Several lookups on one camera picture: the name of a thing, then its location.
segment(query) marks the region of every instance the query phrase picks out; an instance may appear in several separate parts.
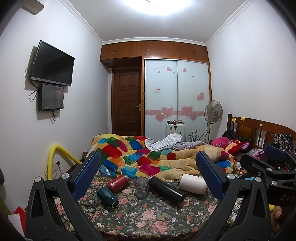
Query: red bottle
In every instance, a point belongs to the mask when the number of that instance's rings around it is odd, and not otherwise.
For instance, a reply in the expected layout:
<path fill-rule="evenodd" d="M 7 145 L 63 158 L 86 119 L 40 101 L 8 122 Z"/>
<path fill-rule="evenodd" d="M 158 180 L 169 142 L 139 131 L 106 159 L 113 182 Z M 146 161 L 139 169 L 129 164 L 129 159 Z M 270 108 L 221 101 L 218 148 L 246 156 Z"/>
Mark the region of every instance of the red bottle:
<path fill-rule="evenodd" d="M 124 186 L 126 186 L 129 182 L 128 175 L 120 175 L 117 178 L 106 183 L 106 187 L 108 187 L 112 192 L 117 192 Z"/>

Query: red stuffed toy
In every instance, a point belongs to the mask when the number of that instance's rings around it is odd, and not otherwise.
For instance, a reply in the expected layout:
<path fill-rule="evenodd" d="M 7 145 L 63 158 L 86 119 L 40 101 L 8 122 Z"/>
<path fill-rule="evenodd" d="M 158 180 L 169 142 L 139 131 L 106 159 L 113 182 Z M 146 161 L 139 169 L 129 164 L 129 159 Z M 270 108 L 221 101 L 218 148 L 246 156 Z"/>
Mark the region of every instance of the red stuffed toy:
<path fill-rule="evenodd" d="M 223 146 L 223 149 L 228 151 L 228 153 L 234 156 L 240 150 L 245 150 L 249 147 L 248 142 L 241 142 L 240 140 L 231 140 L 228 145 Z"/>

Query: yellow foam pipe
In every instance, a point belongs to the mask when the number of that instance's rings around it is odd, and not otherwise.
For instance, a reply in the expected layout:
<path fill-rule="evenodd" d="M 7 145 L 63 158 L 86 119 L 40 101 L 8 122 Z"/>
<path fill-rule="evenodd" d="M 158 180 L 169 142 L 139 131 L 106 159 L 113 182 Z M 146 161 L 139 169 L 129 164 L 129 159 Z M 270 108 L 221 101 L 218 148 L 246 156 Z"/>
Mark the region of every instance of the yellow foam pipe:
<path fill-rule="evenodd" d="M 49 156 L 48 156 L 48 161 L 47 161 L 47 180 L 51 180 L 52 179 L 52 161 L 54 159 L 54 154 L 55 151 L 59 150 L 60 152 L 62 152 L 63 154 L 65 154 L 67 157 L 69 157 L 73 162 L 77 163 L 77 164 L 82 164 L 81 161 L 79 161 L 77 158 L 75 158 L 74 156 L 72 156 L 65 148 L 63 148 L 62 146 L 59 145 L 53 145 L 50 148 L 49 151 Z"/>

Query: television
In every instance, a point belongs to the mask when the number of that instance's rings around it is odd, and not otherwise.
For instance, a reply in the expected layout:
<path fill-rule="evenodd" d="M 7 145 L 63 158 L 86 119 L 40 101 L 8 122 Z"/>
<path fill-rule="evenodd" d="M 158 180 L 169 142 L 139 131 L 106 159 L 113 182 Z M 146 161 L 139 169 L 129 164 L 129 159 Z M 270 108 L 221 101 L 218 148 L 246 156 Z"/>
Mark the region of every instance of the television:
<path fill-rule="evenodd" d="M 31 80 L 71 86 L 74 58 L 40 41 L 33 62 Z"/>

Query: sliding door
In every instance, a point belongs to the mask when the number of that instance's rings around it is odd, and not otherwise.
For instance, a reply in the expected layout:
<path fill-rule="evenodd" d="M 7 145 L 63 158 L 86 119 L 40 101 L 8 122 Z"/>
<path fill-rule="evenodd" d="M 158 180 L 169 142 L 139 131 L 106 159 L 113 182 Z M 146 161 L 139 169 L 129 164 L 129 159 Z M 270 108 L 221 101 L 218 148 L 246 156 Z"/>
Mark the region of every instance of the sliding door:
<path fill-rule="evenodd" d="M 145 136 L 165 138 L 168 120 L 177 120 L 177 61 L 146 60 Z"/>
<path fill-rule="evenodd" d="M 178 118 L 185 122 L 185 141 L 192 139 L 189 132 L 205 140 L 207 122 L 205 108 L 210 101 L 208 65 L 199 62 L 177 61 L 178 65 Z"/>

